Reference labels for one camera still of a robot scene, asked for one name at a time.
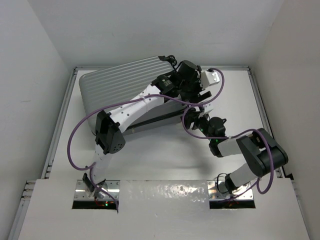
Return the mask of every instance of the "corrugated gray surface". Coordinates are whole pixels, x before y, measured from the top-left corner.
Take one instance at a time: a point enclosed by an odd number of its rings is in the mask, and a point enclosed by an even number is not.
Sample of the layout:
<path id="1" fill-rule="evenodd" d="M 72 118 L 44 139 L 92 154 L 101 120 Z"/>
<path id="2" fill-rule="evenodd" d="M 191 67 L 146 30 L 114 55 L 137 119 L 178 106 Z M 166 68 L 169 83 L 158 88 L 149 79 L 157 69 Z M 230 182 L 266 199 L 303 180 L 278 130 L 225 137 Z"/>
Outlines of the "corrugated gray surface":
<path id="1" fill-rule="evenodd" d="M 82 101 L 86 114 L 101 108 L 128 101 L 141 93 L 157 76 L 171 72 L 173 67 L 157 56 L 87 73 L 79 79 Z M 179 103 L 159 106 L 142 116 L 134 123 L 177 111 L 182 108 Z M 96 116 L 89 118 L 89 126 L 95 129 Z"/>

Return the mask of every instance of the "white table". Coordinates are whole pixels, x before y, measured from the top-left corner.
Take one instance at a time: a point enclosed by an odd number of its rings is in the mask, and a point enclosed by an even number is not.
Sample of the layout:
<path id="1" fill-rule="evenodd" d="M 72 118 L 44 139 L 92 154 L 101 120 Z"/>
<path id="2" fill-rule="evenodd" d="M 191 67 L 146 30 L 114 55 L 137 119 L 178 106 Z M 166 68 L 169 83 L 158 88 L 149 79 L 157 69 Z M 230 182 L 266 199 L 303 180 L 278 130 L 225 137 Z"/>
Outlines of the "white table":
<path id="1" fill-rule="evenodd" d="M 254 190 L 256 209 L 210 210 L 206 180 L 232 172 L 245 160 L 240 155 L 214 157 L 207 140 L 189 136 L 180 124 L 125 137 L 125 148 L 114 155 L 106 172 L 107 179 L 120 180 L 119 214 L 71 209 L 83 172 L 70 166 L 67 141 L 85 115 L 78 81 L 88 72 L 77 72 L 49 179 L 36 182 L 20 240 L 308 239 L 289 179 L 275 179 L 264 196 Z M 211 116 L 227 119 L 227 135 L 262 127 L 261 103 L 257 105 L 248 71 L 223 72 L 225 88 L 213 102 Z M 212 95 L 219 87 L 212 87 Z M 78 166 L 91 163 L 94 138 L 87 123 L 75 134 L 71 155 Z M 181 186 L 187 194 L 174 191 Z"/>

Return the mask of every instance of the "robotic arm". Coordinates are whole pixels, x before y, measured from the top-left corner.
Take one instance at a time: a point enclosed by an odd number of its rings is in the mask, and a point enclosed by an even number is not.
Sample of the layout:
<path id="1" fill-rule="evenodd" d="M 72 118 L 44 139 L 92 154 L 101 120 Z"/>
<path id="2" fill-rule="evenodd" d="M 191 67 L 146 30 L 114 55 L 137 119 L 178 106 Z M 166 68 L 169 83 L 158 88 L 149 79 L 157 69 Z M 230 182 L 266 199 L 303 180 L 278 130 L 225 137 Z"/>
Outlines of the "robotic arm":
<path id="1" fill-rule="evenodd" d="M 108 167 L 112 155 L 120 151 L 126 144 L 123 132 L 139 117 L 149 110 L 166 104 L 168 99 L 164 97 L 148 97 L 149 95 L 162 95 L 171 98 L 181 98 L 184 102 L 200 103 L 211 97 L 211 92 L 205 91 L 207 87 L 220 82 L 219 75 L 209 70 L 202 71 L 201 67 L 190 61 L 184 60 L 179 66 L 166 74 L 158 76 L 144 91 L 135 99 L 142 101 L 122 105 L 110 112 L 101 111 L 97 115 L 95 126 L 95 155 L 93 181 L 103 184 L 105 169 Z M 270 161 L 265 145 L 256 133 L 239 138 L 228 138 L 225 135 L 226 119 L 219 117 L 209 118 L 208 113 L 212 110 L 211 104 L 191 108 L 185 115 L 184 124 L 187 129 L 200 129 L 206 137 L 220 137 L 221 139 L 210 139 L 209 148 L 214 156 L 225 157 L 235 154 L 243 154 L 246 163 L 228 174 L 225 181 L 220 183 L 221 192 L 236 190 L 242 185 L 261 178 L 270 172 Z M 277 142 L 263 129 L 260 133 L 267 140 L 273 157 L 273 165 L 279 168 L 288 162 L 286 152 Z M 85 173 L 83 180 L 88 189 L 93 192 L 95 188 Z"/>

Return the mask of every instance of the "white wall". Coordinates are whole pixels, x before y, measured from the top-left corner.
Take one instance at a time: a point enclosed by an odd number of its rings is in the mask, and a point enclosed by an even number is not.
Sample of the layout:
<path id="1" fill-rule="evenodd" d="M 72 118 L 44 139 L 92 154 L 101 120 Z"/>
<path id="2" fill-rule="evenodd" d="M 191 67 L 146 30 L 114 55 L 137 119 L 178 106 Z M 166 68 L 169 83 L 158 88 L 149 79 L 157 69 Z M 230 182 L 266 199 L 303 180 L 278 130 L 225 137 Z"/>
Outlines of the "white wall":
<path id="1" fill-rule="evenodd" d="M 27 0 L 0 1 L 0 240 L 41 176 L 68 78 Z"/>
<path id="2" fill-rule="evenodd" d="M 289 155 L 286 170 L 293 173 L 314 240 L 320 239 L 319 13 L 319 0 L 286 0 L 254 68 L 275 138 Z"/>
<path id="3" fill-rule="evenodd" d="M 283 0 L 28 0 L 62 59 L 114 65 L 175 55 L 248 65 Z"/>

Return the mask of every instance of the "metal plate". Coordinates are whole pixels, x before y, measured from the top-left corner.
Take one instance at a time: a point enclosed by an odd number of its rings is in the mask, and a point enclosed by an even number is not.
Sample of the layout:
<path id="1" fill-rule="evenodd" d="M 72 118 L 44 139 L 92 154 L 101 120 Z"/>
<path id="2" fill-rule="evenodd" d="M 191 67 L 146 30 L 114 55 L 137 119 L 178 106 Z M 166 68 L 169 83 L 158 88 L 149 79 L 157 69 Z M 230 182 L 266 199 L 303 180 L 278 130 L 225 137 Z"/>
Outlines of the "metal plate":
<path id="1" fill-rule="evenodd" d="M 223 180 L 218 180 L 218 184 L 224 182 Z M 242 194 L 248 188 L 250 188 L 251 184 L 248 182 L 246 185 L 239 187 L 237 190 L 234 190 L 232 194 L 225 193 L 222 194 L 217 189 L 217 180 L 207 181 L 208 186 L 208 194 L 209 194 L 209 201 L 221 201 L 225 199 L 229 199 L 230 197 L 234 197 L 236 195 Z M 243 195 L 236 198 L 236 201 L 253 201 L 254 194 L 252 189 L 248 190 Z"/>
<path id="2" fill-rule="evenodd" d="M 106 180 L 105 184 L 107 185 L 107 189 L 105 189 L 111 196 L 115 199 L 119 199 L 120 193 L 120 181 L 119 180 Z M 85 185 L 83 180 L 78 180 L 76 182 L 76 188 L 74 191 L 74 201 L 94 201 L 95 197 L 87 190 L 87 186 Z M 112 199 L 106 196 L 103 199 L 104 201 L 112 201 Z"/>

